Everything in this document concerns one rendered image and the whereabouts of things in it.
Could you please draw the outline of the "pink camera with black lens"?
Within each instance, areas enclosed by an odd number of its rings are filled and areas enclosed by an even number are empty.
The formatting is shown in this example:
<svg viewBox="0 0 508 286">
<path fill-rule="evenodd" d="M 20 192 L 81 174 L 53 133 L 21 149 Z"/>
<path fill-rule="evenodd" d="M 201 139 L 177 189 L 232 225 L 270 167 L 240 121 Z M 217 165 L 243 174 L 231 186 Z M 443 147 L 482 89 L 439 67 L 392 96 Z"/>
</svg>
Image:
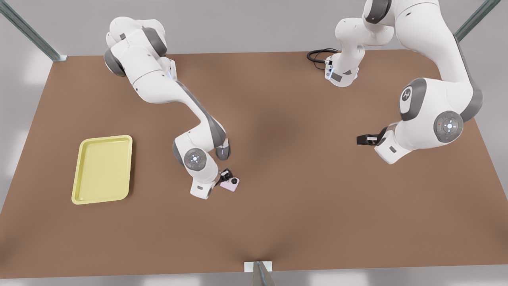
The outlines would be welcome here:
<svg viewBox="0 0 508 286">
<path fill-rule="evenodd" d="M 228 181 L 223 181 L 220 186 L 228 191 L 235 192 L 239 185 L 240 180 L 236 177 L 230 178 Z"/>
</svg>

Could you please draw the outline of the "yellow rectangular tray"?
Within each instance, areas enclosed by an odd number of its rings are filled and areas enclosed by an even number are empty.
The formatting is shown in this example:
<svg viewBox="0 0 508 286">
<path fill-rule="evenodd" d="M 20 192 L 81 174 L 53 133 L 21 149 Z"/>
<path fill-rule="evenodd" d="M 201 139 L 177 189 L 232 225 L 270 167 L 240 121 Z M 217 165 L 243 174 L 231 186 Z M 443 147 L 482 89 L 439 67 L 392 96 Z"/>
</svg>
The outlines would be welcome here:
<svg viewBox="0 0 508 286">
<path fill-rule="evenodd" d="M 81 142 L 71 201 L 75 205 L 125 199 L 129 193 L 133 139 L 129 135 Z"/>
</svg>

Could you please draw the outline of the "silver frame post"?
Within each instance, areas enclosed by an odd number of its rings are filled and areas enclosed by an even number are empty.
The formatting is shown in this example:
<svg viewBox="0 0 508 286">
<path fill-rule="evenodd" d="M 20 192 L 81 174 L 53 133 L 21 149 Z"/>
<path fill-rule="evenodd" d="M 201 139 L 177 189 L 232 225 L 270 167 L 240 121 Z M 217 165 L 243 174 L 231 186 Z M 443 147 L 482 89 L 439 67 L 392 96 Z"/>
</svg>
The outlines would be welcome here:
<svg viewBox="0 0 508 286">
<path fill-rule="evenodd" d="M 485 0 L 455 32 L 458 42 L 462 41 L 502 0 Z"/>
<path fill-rule="evenodd" d="M 252 272 L 252 286 L 276 286 L 272 270 L 272 261 L 244 262 L 244 272 Z"/>
<path fill-rule="evenodd" d="M 14 27 L 53 62 L 65 62 L 67 60 L 66 55 L 59 54 L 5 0 L 0 0 L 0 14 L 9 20 Z"/>
</svg>

